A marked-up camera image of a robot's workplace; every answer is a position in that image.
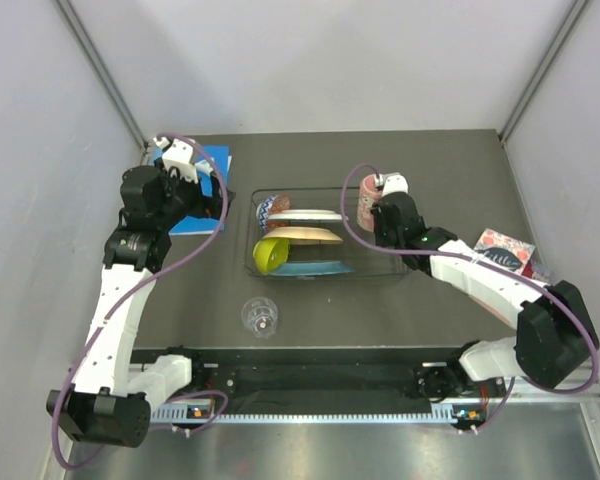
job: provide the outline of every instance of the metal floor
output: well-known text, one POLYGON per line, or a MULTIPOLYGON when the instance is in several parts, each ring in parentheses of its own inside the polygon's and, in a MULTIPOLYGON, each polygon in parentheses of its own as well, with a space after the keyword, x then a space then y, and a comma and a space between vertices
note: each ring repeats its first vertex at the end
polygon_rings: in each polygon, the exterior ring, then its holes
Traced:
POLYGON ((67 478, 596 480, 600 468, 578 404, 512 404, 477 437, 415 425, 216 425, 189 440, 158 431, 67 478))

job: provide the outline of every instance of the clear plastic cup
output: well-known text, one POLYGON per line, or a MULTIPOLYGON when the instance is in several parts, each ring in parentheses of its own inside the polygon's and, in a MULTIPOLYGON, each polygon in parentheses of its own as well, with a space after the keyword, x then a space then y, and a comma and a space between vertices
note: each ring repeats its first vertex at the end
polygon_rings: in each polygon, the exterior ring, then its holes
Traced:
POLYGON ((258 338, 269 338, 278 328, 278 307, 268 298, 256 297, 242 307, 242 324, 258 338))

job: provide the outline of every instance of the dish rack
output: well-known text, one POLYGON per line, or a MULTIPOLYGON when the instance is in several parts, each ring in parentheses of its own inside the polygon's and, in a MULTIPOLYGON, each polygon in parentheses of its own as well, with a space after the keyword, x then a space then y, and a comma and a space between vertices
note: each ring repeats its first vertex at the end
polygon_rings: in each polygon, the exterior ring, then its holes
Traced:
MULTIPOLYGON (((265 235, 256 216, 258 205, 272 195, 286 194, 291 199, 291 209, 302 210, 333 210, 340 213, 341 187, 327 188, 277 188, 256 190, 251 195, 249 207, 249 221, 247 228, 247 242, 245 248, 244 265, 250 275, 268 280, 285 281, 297 279, 344 280, 369 277, 402 276, 408 273, 407 266, 396 255, 386 255, 374 252, 356 242, 344 228, 341 222, 322 222, 308 220, 286 220, 289 226, 320 227, 332 231, 343 242, 337 245, 291 245, 289 262, 315 262, 315 261, 340 261, 354 271, 337 275, 294 276, 279 277, 263 275, 256 268, 253 259, 253 249, 265 235)), ((364 240, 374 243, 372 233, 361 229, 356 221, 358 209, 358 187, 349 187, 345 198, 345 212, 349 218, 349 225, 364 240)))

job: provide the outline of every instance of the tan plate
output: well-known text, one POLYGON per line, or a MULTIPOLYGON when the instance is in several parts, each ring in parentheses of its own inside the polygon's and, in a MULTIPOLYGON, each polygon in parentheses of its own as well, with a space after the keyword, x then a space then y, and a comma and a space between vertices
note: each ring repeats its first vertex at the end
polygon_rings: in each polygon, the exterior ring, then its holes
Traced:
POLYGON ((326 228, 316 227, 278 227, 267 233, 264 238, 288 238, 296 245, 312 243, 342 243, 342 239, 326 228))

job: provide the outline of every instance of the blue book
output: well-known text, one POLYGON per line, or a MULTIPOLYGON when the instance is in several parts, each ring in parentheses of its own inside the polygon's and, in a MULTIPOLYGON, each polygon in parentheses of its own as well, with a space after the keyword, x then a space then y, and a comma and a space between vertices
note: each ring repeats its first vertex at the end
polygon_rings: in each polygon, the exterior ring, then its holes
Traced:
MULTIPOLYGON (((229 181, 229 167, 231 167, 231 155, 229 154, 229 147, 225 145, 209 145, 203 146, 205 152, 216 162, 222 177, 225 182, 229 181)), ((154 163, 158 158, 162 156, 162 150, 156 148, 153 152, 153 158, 151 162, 154 163)), ((202 155, 198 154, 196 163, 204 161, 202 155)), ((198 172, 200 182, 202 184, 202 193, 205 195, 211 195, 211 180, 204 173, 198 172)), ((171 235, 205 235, 210 234, 218 225, 218 220, 212 218, 193 218, 187 217, 178 223, 169 232, 171 235)))

